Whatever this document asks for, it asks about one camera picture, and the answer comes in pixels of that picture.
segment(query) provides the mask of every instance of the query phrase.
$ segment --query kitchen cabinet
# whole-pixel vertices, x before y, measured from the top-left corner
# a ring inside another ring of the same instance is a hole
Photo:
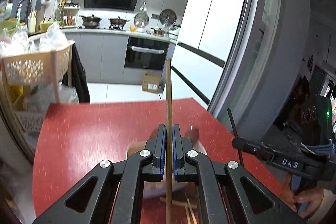
[[[77,50],[80,49],[81,35],[78,33],[66,33],[65,36],[68,40],[74,40]]]
[[[173,70],[171,71],[171,96],[173,100],[194,98],[202,107],[208,108],[208,105]],[[166,87],[161,99],[166,100]]]
[[[211,0],[188,0],[178,41],[198,48],[208,18]]]
[[[216,91],[223,68],[181,46],[176,46],[174,66],[210,101]]]
[[[103,34],[81,34],[79,56],[88,82],[100,82]]]
[[[212,0],[199,49],[227,61],[244,0]]]
[[[113,83],[114,81],[122,80],[124,75],[127,42],[127,35],[104,35],[100,81],[104,83]]]

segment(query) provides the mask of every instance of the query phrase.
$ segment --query floor tile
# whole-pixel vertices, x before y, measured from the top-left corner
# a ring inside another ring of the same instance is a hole
[[[88,83],[87,86],[89,88],[91,104],[106,102],[107,84]]]
[[[106,102],[160,101],[158,94],[141,90],[141,85],[109,84]]]

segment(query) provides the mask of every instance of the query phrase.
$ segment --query built-in oven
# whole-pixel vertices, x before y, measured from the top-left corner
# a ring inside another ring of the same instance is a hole
[[[163,70],[168,46],[168,42],[129,37],[125,68]]]

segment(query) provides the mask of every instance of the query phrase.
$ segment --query cardboard box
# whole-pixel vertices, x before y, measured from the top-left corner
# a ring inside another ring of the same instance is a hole
[[[142,90],[151,92],[151,93],[158,93],[159,86],[160,86],[161,75],[146,72],[143,75],[142,81]]]

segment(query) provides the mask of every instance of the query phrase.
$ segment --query sleeve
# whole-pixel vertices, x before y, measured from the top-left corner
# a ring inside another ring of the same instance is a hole
[[[309,218],[308,224],[318,224],[328,213],[335,200],[336,196],[332,193],[332,191],[324,190],[322,203],[312,217]]]

